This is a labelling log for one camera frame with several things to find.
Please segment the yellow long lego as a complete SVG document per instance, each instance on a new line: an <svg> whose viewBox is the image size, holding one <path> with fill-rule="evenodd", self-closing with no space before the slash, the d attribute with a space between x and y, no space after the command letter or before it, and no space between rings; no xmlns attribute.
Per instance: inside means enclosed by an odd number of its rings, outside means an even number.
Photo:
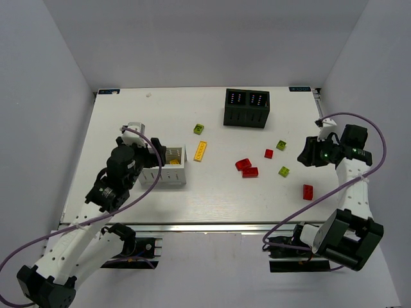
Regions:
<svg viewBox="0 0 411 308"><path fill-rule="evenodd" d="M195 152L195 155L193 157L193 160L195 162L202 161L206 148L207 148L207 143L205 141L200 141L198 144L197 150Z"/></svg>

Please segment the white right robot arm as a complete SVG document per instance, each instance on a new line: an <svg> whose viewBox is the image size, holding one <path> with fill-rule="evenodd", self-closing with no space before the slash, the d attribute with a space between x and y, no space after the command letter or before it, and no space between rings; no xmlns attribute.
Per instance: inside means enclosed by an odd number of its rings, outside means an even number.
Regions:
<svg viewBox="0 0 411 308"><path fill-rule="evenodd" d="M365 150L368 131L355 124L337 135L337 124L330 118L316 122L317 136L306 138L297 160L306 167L335 166L338 187L310 204L311 207L337 194L338 205L321 225L301 223L290 237L263 237L262 249L273 259L320 257L341 267L360 271L379 245L384 227L375 222L369 206L367 177L372 154Z"/></svg>

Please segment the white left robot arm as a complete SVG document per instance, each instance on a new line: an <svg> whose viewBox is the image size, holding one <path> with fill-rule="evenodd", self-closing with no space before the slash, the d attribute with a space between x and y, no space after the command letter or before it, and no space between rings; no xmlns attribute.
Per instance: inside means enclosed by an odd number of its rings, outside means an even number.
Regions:
<svg viewBox="0 0 411 308"><path fill-rule="evenodd" d="M135 231L106 224L129 199L144 168L164 167L166 147L140 135L118 137L116 143L70 227L33 266L17 273L22 292L39 307L69 307L85 279L109 259L136 250Z"/></svg>

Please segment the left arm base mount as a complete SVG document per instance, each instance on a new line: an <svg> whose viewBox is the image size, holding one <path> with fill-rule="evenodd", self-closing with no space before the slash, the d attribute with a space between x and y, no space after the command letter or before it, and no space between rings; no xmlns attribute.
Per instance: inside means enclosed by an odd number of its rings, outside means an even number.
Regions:
<svg viewBox="0 0 411 308"><path fill-rule="evenodd" d="M137 233L134 245L128 246L124 253L115 255L101 268L117 270L154 270L162 255L163 238L157 234Z"/></svg>

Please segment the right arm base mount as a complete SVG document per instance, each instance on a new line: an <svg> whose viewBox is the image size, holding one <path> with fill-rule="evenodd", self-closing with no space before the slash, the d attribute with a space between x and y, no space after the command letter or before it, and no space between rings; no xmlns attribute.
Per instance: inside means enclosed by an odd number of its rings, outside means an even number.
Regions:
<svg viewBox="0 0 411 308"><path fill-rule="evenodd" d="M302 225L296 225L291 236L269 237L268 242L309 248L300 240L301 232ZM271 273L319 273L331 269L328 260L314 255L311 250L296 250L267 244L262 246L262 250L268 252Z"/></svg>

